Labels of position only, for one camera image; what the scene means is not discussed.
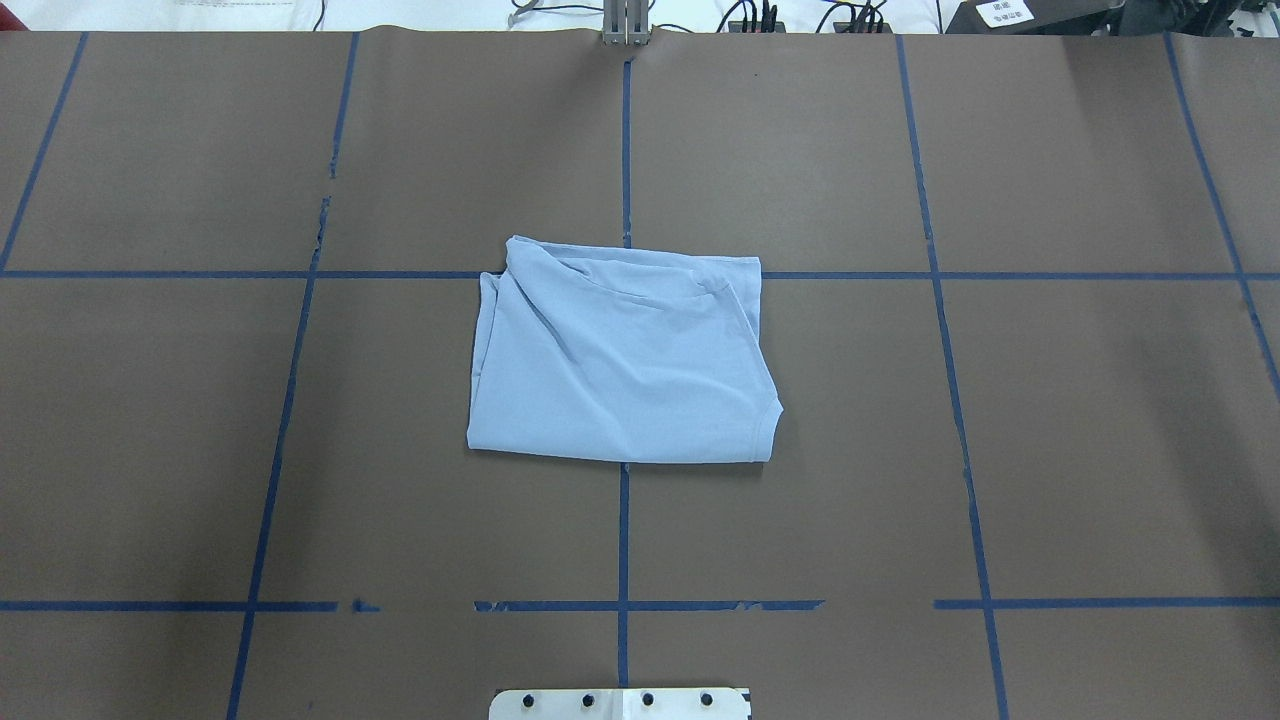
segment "white metal bracket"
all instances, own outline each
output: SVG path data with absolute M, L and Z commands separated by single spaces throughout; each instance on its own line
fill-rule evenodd
M 489 720 L 751 720 L 751 692 L 739 688 L 503 691 Z
M 649 0 L 604 0 L 605 45 L 649 45 Z

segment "light blue t-shirt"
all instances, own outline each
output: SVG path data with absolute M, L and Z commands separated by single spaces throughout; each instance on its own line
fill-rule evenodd
M 759 462 L 782 405 L 760 260 L 507 241 L 480 275 L 467 445 L 630 462 Z

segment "blue tape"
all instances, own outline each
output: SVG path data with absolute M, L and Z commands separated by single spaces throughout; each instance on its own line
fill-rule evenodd
M 1156 607 L 1280 607 L 1280 597 L 1020 597 L 936 600 L 934 610 L 1101 610 Z
M 627 618 L 631 602 L 631 468 L 618 464 L 618 687 L 627 687 L 630 647 Z
M 824 600 L 643 600 L 630 603 L 632 612 L 812 612 Z
M 338 101 L 338 120 L 333 126 L 333 155 L 329 158 L 329 179 L 338 177 L 338 152 L 342 150 L 342 131 L 347 124 L 347 101 L 351 99 L 351 78 L 356 73 L 356 50 L 360 47 L 360 33 L 351 33 L 351 49 L 347 50 L 347 74 L 342 81 L 342 100 Z
M 244 612 L 247 602 L 148 600 L 0 600 L 0 612 Z M 337 602 L 260 602 L 257 612 L 337 612 Z
M 306 279 L 306 270 L 5 270 L 14 279 Z
M 84 56 L 84 45 L 87 42 L 88 33 L 82 32 L 79 42 L 76 44 L 76 54 L 72 55 L 72 64 L 67 68 L 67 77 L 63 78 L 63 88 L 58 94 L 58 101 L 54 102 L 54 111 L 49 115 L 49 124 L 45 126 L 45 137 L 40 140 L 40 149 L 36 150 L 36 159 L 31 164 L 31 173 L 27 174 L 27 184 L 23 186 L 18 208 L 13 213 L 13 222 L 9 223 L 9 234 L 5 236 L 4 250 L 0 250 L 0 270 L 4 270 L 5 265 L 9 264 L 9 255 L 13 254 L 13 246 L 18 241 L 18 229 L 22 227 L 23 215 L 27 214 L 27 202 L 31 201 L 31 193 L 36 190 L 40 168 L 45 164 L 45 154 L 49 152 L 49 143 L 52 142 L 58 120 L 63 117 L 63 106 L 67 105 L 67 96 L 72 91 L 72 81 L 76 78 L 76 70 L 79 69 L 79 61 Z
M 480 279 L 483 270 L 320 270 L 317 278 L 335 281 L 397 281 L 397 279 L 434 279 L 434 281 L 475 281 Z
M 244 612 L 247 602 L 17 600 L 0 601 L 0 612 Z
M 503 600 L 475 602 L 476 612 L 812 612 L 824 600 Z
M 911 270 L 769 270 L 760 273 L 767 281 L 927 281 L 929 273 Z
M 969 493 L 969 532 L 973 538 L 973 555 L 978 568 L 978 587 L 983 601 L 991 600 L 991 579 L 987 574 L 987 552 L 982 539 L 982 519 L 978 512 L 978 493 L 973 486 L 973 464 L 969 459 L 969 437 L 965 432 L 964 407 L 960 405 L 960 384 L 956 380 L 955 355 L 951 350 L 951 328 L 947 324 L 946 304 L 942 296 L 942 272 L 938 265 L 938 251 L 933 237 L 933 219 L 929 214 L 929 196 L 924 184 L 924 163 L 920 159 L 920 136 L 915 124 L 915 108 L 911 104 L 911 81 L 906 67 L 906 46 L 902 36 L 893 36 L 897 45 L 897 67 L 902 78 L 902 101 L 906 110 L 908 135 L 911 141 L 911 161 L 915 165 L 915 188 L 920 200 L 920 219 L 924 224 L 924 238 L 929 255 L 929 274 L 933 282 L 933 304 L 938 315 L 938 333 L 942 336 L 942 357 L 947 369 L 947 386 L 951 392 L 951 416 L 960 438 L 960 452 L 964 460 L 964 483 Z M 996 633 L 996 614 L 983 610 L 987 626 L 987 652 L 991 655 L 991 675 L 996 691 L 996 710 L 1001 720 L 1009 719 L 1009 698 L 1005 692 L 1005 669 L 1000 657 L 1000 638 Z
M 311 252 L 311 265 L 307 269 L 307 284 L 302 291 L 302 310 L 298 314 L 298 329 L 293 337 L 293 355 L 289 359 L 289 379 L 284 386 L 284 406 L 280 410 L 280 425 L 275 433 L 275 454 L 271 457 L 271 475 L 266 483 L 266 500 L 262 503 L 262 523 L 257 532 L 257 551 L 253 555 L 253 573 L 250 575 L 248 603 L 244 612 L 244 624 L 241 628 L 241 644 L 236 655 L 236 673 L 232 676 L 232 692 L 227 702 L 227 720 L 236 720 L 239 712 L 239 694 L 244 684 L 244 669 L 248 666 L 250 642 L 253 637 L 253 606 L 257 605 L 259 592 L 262 587 L 262 568 L 266 564 L 266 547 L 271 537 L 271 518 L 275 514 L 275 498 L 280 487 L 280 470 L 284 465 L 284 438 L 289 432 L 289 420 L 293 416 L 293 397 L 298 387 L 298 361 L 302 357 L 302 341 L 307 334 L 307 323 L 311 319 L 311 299 L 315 295 L 316 269 L 320 266 L 320 251 L 324 250 L 324 232 L 329 223 L 329 204 L 333 197 L 325 196 L 320 201 L 319 231 L 316 232 L 316 246 Z
M 631 60 L 622 63 L 622 247 L 631 247 Z
M 503 600 L 476 602 L 476 612 L 617 612 L 614 600 Z
M 481 273 L 500 270 L 317 270 L 321 279 L 443 279 L 474 281 Z M 767 270 L 767 281 L 928 281 L 932 273 L 918 270 Z M 938 273 L 945 281 L 1138 281 L 1138 282 L 1234 282 L 1235 273 L 1055 273 L 1055 272 L 963 272 Z M 307 270 L 4 270 L 13 279 L 306 279 Z M 1280 281 L 1280 273 L 1245 273 L 1253 282 Z
M 1153 281 L 1181 282 L 1234 281 L 1233 273 L 986 273 L 986 272 L 942 272 L 945 281 Z
M 1178 68 L 1178 53 L 1174 51 L 1174 38 L 1165 33 L 1165 54 L 1169 56 L 1169 69 L 1174 76 L 1174 90 L 1178 92 L 1178 105 L 1183 110 L 1183 120 L 1187 123 L 1187 133 L 1192 140 L 1192 150 L 1196 151 L 1196 161 L 1199 164 L 1201 176 L 1204 178 L 1204 187 L 1208 190 L 1208 199 L 1213 204 L 1213 214 L 1217 215 L 1217 227 L 1222 231 L 1222 241 L 1226 243 L 1226 254 L 1231 258 L 1231 268 L 1240 284 L 1240 295 L 1244 296 L 1244 306 L 1249 313 L 1249 323 L 1253 325 L 1253 334 L 1258 340 L 1262 350 L 1262 360 L 1271 378 L 1271 389 L 1276 400 L 1280 400 L 1280 373 L 1276 372 L 1276 359 L 1271 354 L 1271 343 L 1267 342 L 1267 333 L 1262 329 L 1262 320 L 1258 318 L 1258 309 L 1253 304 L 1253 291 L 1249 290 L 1249 281 L 1244 275 L 1244 265 L 1240 263 L 1240 254 L 1235 247 L 1235 237 L 1231 234 L 1231 225 L 1226 222 L 1226 213 L 1222 210 L 1222 200 L 1217 193 L 1217 184 L 1213 182 L 1213 173 L 1208 169 L 1208 160 L 1204 158 L 1204 147 L 1199 141 L 1199 132 L 1196 131 L 1196 120 L 1192 118 L 1190 105 L 1187 102 L 1187 92 L 1183 88 L 1183 73 Z

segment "cable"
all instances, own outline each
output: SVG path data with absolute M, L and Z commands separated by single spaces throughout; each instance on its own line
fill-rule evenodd
M 596 8 L 595 5 L 580 5 L 580 4 L 576 4 L 576 3 L 570 4 L 570 5 L 548 5 L 545 8 L 539 8 L 538 3 L 540 3 L 540 1 L 541 0 L 529 0 L 527 3 L 525 3 L 524 5 L 521 5 L 516 0 L 511 0 L 511 6 L 515 8 L 516 12 L 512 13 L 508 19 L 512 20 L 512 23 L 515 23 L 515 19 L 518 18 L 520 15 L 524 15 L 525 13 L 535 13 L 535 12 L 552 12 L 552 10 L 591 10 L 593 13 L 603 13 L 604 12 L 604 8 Z M 658 0 L 649 0 L 649 9 L 652 10 L 653 6 L 657 5 L 657 4 L 658 4 Z
M 860 33 L 860 32 L 881 32 L 884 28 L 884 15 L 879 12 L 881 6 L 888 0 L 883 0 L 879 5 L 872 5 L 868 0 L 865 4 L 856 3 L 832 3 L 827 13 L 822 15 L 818 20 L 817 29 L 813 31 L 814 35 L 822 32 L 822 26 L 827 24 L 827 18 L 838 8 L 849 8 L 849 27 L 845 28 L 847 33 Z
M 721 18 L 721 24 L 716 26 L 716 32 L 723 32 L 724 31 L 724 26 L 728 24 L 728 17 L 733 14 L 733 10 L 736 10 L 739 8 L 739 5 L 742 6 L 742 32 L 746 32 L 746 22 L 748 22 L 746 20 L 746 6 L 750 5 L 751 6 L 751 12 L 754 13 L 755 12 L 755 0 L 737 0 L 736 3 L 733 3 L 732 5 L 730 5 L 728 10 L 724 10 L 724 17 Z

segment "sticker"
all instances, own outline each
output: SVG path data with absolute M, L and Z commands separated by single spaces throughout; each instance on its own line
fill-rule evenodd
M 982 22 L 987 23 L 987 27 L 1014 26 L 1036 19 L 1036 15 L 1027 9 L 1027 3 L 1023 0 L 996 0 L 995 3 L 978 5 L 977 8 L 978 14 L 982 15 Z

